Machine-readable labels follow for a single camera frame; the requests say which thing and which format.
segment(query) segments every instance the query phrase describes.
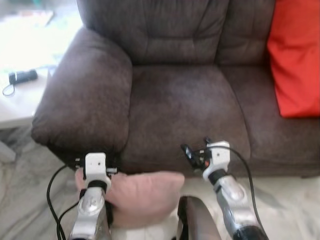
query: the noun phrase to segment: floor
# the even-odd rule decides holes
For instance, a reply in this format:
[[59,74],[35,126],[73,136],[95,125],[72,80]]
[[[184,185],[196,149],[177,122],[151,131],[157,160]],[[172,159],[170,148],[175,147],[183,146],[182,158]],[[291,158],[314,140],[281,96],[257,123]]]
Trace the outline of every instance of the floor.
[[[0,163],[0,239],[57,239],[56,225],[49,212],[46,190],[53,173],[62,163],[45,147],[35,144],[30,127],[0,131],[3,140],[18,155],[13,164]],[[249,182],[240,179],[249,193]],[[258,212],[270,240],[320,240],[320,178],[255,178]],[[210,184],[200,178],[188,179],[183,195],[201,198],[219,229],[229,240],[222,213]],[[61,214],[77,201],[74,173],[62,171],[55,179],[51,198]],[[75,211],[62,220],[68,235]],[[112,229],[115,240],[169,240],[177,227],[176,212],[164,222],[142,229]]]
[[[4,1],[0,0],[0,16],[5,10],[12,10],[12,5]],[[0,32],[5,33],[0,38],[0,72],[56,65],[60,61],[82,24],[75,0],[48,0],[46,3],[45,7],[54,9],[56,15],[45,28],[12,29],[0,23]],[[23,42],[18,39],[19,34],[24,36]],[[47,148],[32,141],[30,127],[0,131],[0,140],[18,156],[12,164],[3,164],[0,160],[0,239],[57,239],[46,190],[52,174],[62,163]],[[248,180],[243,178],[240,182],[249,191]],[[258,212],[269,239],[320,240],[320,178],[257,178],[254,185]],[[74,174],[66,169],[58,175],[51,189],[58,213],[77,201],[76,192]],[[188,179],[181,193],[201,198],[221,238],[230,239],[209,184],[199,178]],[[70,212],[62,220],[67,235],[75,214]],[[177,216],[173,212],[164,222],[143,229],[112,229],[112,239],[169,240],[175,235],[176,227]]]

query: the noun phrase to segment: black wire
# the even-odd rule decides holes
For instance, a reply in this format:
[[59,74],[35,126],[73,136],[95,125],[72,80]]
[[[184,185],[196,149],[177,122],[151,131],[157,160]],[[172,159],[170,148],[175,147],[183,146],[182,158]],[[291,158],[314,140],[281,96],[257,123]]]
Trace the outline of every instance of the black wire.
[[254,214],[255,214],[255,217],[256,217],[258,223],[259,223],[260,226],[261,226],[261,229],[262,229],[264,235],[267,236],[266,231],[265,231],[265,229],[264,229],[264,227],[263,227],[263,225],[262,225],[262,223],[261,223],[261,220],[260,220],[260,217],[259,217],[259,213],[258,213],[258,210],[257,210],[254,182],[253,182],[252,175],[251,175],[251,171],[250,171],[250,168],[249,168],[249,166],[248,166],[247,161],[241,156],[241,154],[240,154],[239,152],[237,152],[236,150],[234,150],[234,149],[231,148],[231,147],[227,147],[227,146],[209,146],[208,148],[209,148],[209,149],[227,149],[227,150],[230,150],[230,151],[233,152],[233,153],[241,160],[241,162],[244,164],[245,169],[246,169],[246,172],[247,172],[247,174],[248,174],[248,178],[249,178],[250,191],[251,191],[251,198],[252,198],[252,205],[253,205]]
[[[50,211],[51,211],[51,213],[52,213],[52,216],[53,216],[56,224],[58,224],[58,221],[59,221],[59,220],[58,220],[58,216],[57,216],[57,214],[56,214],[56,212],[55,212],[55,210],[54,210],[54,207],[52,206],[51,200],[50,200],[50,190],[51,190],[51,185],[52,185],[55,177],[58,175],[58,173],[60,173],[60,172],[61,172],[63,169],[65,169],[66,167],[67,167],[67,165],[64,165],[64,166],[60,167],[60,168],[53,174],[53,176],[52,176],[51,179],[50,179],[48,188],[47,188],[47,190],[46,190],[46,201],[47,201],[47,203],[48,203],[48,205],[49,205],[49,209],[50,209]],[[65,236],[65,233],[64,233],[64,231],[63,231],[63,229],[62,229],[61,226],[59,226],[59,231],[60,231],[60,234],[61,234],[61,236],[62,236],[62,239],[65,240],[65,239],[66,239],[66,236]]]
[[[10,94],[6,94],[6,90],[10,87],[10,86],[13,86],[13,91],[10,93]],[[2,95],[5,96],[5,97],[12,97],[13,95],[15,95],[15,91],[16,91],[16,88],[15,88],[15,85],[14,84],[9,84],[8,86],[6,86],[3,90],[2,90]]]
[[79,202],[76,202],[75,204],[73,204],[71,207],[69,207],[67,210],[65,210],[65,211],[61,214],[61,216],[59,217],[58,222],[57,222],[57,224],[56,224],[56,235],[57,235],[57,236],[59,236],[59,234],[60,234],[61,231],[64,233],[64,230],[63,230],[63,228],[62,228],[62,226],[61,226],[61,219],[64,217],[64,215],[65,215],[67,212],[69,212],[71,209],[73,209],[75,206],[77,206],[78,203],[79,203]]

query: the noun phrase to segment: white side table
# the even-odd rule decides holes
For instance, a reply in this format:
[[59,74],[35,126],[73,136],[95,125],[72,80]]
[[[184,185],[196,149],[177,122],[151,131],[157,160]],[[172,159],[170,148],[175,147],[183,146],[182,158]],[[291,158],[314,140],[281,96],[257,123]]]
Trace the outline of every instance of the white side table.
[[[27,126],[32,123],[37,107],[42,99],[50,73],[47,69],[37,70],[38,79],[15,86],[13,96],[2,94],[4,83],[9,83],[8,74],[0,74],[0,130]],[[16,153],[0,141],[0,162],[10,163]]]

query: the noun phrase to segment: marble floor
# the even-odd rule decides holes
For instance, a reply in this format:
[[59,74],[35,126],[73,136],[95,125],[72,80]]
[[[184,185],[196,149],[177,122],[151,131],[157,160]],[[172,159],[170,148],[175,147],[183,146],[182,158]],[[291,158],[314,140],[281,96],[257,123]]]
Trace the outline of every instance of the marble floor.
[[[31,140],[29,127],[0,131],[0,139],[18,155],[15,163],[0,163],[0,239],[57,239],[46,190],[51,176],[62,163],[47,148]],[[242,178],[240,182],[249,191],[248,180]],[[320,240],[320,178],[255,178],[253,182],[258,212],[270,240]],[[181,193],[202,199],[221,238],[230,239],[210,184],[200,178],[187,179]],[[59,214],[77,201],[71,170],[65,169],[55,179],[51,198]],[[62,220],[66,234],[71,230],[75,214],[72,211]],[[112,239],[169,240],[175,235],[177,224],[174,211],[156,225],[112,229]]]

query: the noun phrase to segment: brown object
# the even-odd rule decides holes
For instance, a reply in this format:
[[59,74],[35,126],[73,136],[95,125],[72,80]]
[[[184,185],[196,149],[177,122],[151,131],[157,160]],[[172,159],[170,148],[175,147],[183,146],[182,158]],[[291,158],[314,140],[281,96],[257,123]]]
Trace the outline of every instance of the brown object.
[[[78,0],[85,27],[49,82],[33,138],[74,168],[192,169],[180,144],[226,140],[255,176],[320,174],[319,118],[280,117],[266,41],[275,0]],[[245,175],[239,161],[230,171]]]

